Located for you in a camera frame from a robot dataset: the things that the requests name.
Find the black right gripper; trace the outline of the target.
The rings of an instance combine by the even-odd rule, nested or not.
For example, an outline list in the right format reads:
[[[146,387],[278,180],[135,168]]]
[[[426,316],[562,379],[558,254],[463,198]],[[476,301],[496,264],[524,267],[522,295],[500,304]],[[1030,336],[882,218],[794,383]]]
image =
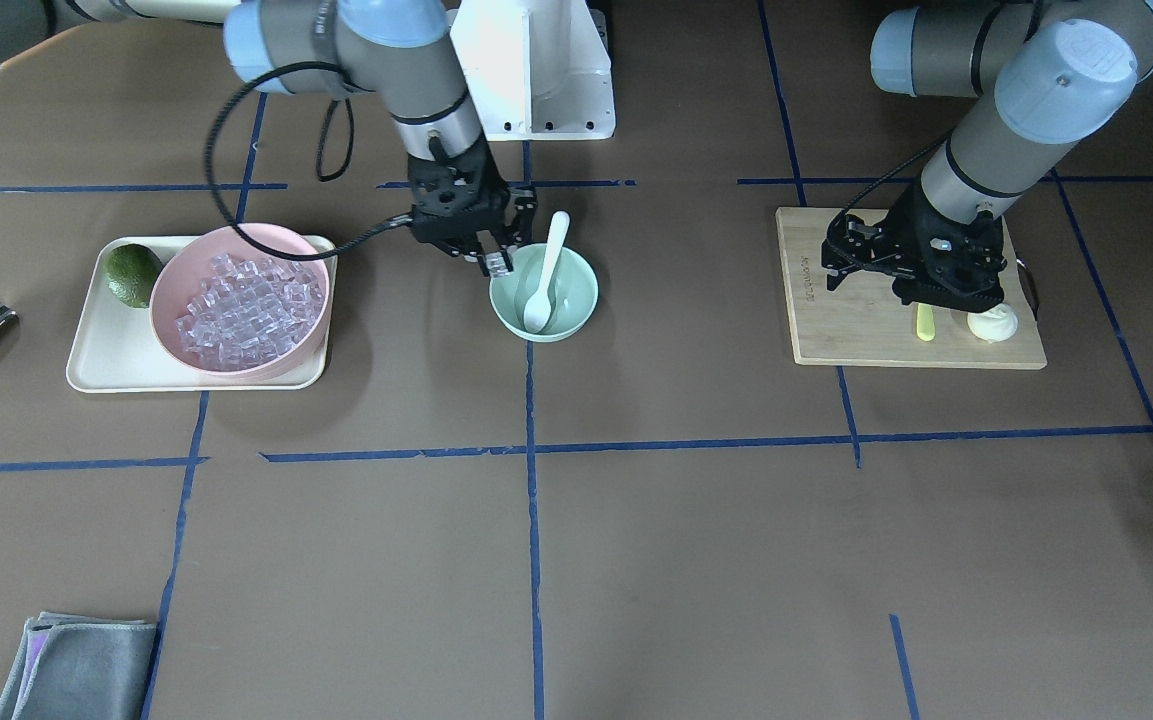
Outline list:
[[[407,156],[410,232],[452,256],[477,263],[488,252],[515,252],[534,242],[538,195],[532,183],[511,187],[500,177],[487,136],[449,156],[431,142],[434,159]]]

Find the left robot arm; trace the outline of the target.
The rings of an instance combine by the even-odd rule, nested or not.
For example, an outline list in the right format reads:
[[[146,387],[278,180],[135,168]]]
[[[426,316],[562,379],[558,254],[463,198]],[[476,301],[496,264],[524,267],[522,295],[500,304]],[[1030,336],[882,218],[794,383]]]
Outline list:
[[[1004,213],[1153,73],[1153,1],[960,1],[888,14],[871,44],[883,91],[969,97],[920,151],[886,217],[828,224],[828,290],[883,273],[902,303],[986,313],[1005,300]]]

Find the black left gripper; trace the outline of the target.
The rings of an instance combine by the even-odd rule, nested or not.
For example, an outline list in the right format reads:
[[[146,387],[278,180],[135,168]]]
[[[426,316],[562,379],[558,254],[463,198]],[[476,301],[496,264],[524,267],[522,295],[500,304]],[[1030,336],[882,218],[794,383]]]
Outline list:
[[[882,220],[865,223],[845,208],[827,225],[820,267],[827,290],[851,273],[892,278],[900,303],[924,303],[959,312],[988,312],[1004,302],[1000,273],[1007,269],[1004,223],[979,211],[963,224],[948,219],[914,183]]]

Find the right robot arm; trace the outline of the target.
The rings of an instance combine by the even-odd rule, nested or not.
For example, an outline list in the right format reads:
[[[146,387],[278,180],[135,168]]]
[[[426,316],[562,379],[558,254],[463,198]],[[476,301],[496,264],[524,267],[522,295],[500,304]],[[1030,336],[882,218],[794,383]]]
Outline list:
[[[214,142],[251,93],[325,93],[334,108],[375,93],[407,156],[412,207],[367,228],[410,228],[420,243],[470,260],[485,277],[512,273],[532,241],[534,188],[500,177],[439,1],[0,1],[0,63],[68,29],[131,18],[220,27],[242,87],[214,119],[204,150],[208,190],[225,223],[253,249],[270,246],[239,227],[221,198]]]

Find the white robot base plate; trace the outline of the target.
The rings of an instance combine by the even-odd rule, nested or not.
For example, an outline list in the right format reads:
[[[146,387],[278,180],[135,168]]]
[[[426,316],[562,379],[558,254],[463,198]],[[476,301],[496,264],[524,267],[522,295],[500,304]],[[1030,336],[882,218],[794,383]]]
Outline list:
[[[492,142],[615,136],[611,12],[603,1],[462,1],[451,38]]]

